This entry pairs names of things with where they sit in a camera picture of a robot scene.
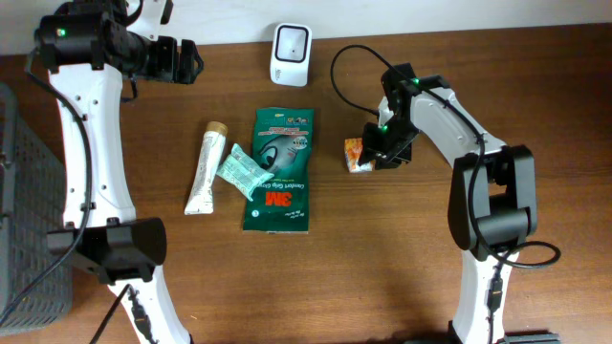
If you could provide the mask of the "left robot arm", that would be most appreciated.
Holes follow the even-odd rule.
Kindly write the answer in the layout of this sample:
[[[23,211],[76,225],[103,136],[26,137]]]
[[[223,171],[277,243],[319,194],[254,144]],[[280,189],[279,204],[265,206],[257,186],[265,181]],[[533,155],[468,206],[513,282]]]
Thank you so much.
[[[191,84],[204,63],[195,44],[160,33],[169,1],[69,1],[35,30],[57,100],[66,167],[62,225],[50,252],[116,295],[142,343],[188,343],[164,280],[163,222],[131,200],[120,137],[122,88],[139,80]]]

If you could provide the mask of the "green 3M gloves packet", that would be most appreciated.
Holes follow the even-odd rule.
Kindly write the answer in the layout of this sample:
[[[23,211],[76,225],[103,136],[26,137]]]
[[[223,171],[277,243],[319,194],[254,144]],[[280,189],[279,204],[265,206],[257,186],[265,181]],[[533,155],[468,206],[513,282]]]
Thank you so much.
[[[243,229],[267,233],[309,231],[308,164],[313,151],[313,109],[256,111],[251,157],[273,177],[254,189]]]

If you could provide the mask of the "white cream tube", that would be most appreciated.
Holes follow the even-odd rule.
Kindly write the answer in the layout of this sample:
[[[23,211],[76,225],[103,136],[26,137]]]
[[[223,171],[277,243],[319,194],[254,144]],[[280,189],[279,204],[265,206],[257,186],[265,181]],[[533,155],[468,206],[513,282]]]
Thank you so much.
[[[211,121],[207,124],[195,178],[184,210],[185,215],[213,212],[212,185],[224,153],[227,133],[228,127],[219,121]]]

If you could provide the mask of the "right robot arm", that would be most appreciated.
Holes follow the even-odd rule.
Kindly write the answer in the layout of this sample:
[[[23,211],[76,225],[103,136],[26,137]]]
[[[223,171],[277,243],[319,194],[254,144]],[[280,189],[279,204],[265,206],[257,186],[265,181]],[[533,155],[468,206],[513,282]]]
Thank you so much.
[[[426,135],[452,169],[448,226],[462,251],[457,311],[446,343],[556,343],[549,333],[507,333],[503,311],[510,276],[537,227],[535,159],[524,145],[491,135],[440,75],[417,77],[410,64],[382,75],[378,121],[365,125],[359,165],[397,168]]]

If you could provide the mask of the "teal tissue packet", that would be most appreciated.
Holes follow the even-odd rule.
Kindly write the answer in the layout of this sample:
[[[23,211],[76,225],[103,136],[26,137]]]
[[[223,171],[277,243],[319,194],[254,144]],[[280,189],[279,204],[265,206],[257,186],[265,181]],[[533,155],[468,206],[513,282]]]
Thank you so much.
[[[273,178],[273,173],[260,167],[235,143],[216,174],[234,185],[251,202],[254,190]]]

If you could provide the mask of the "orange tissue pack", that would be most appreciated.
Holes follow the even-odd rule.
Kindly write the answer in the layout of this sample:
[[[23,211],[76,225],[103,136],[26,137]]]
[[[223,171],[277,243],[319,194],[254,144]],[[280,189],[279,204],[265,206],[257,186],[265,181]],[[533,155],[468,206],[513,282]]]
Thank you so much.
[[[374,170],[374,161],[359,163],[362,149],[362,138],[346,139],[344,141],[344,154],[347,169],[350,173],[365,173]]]

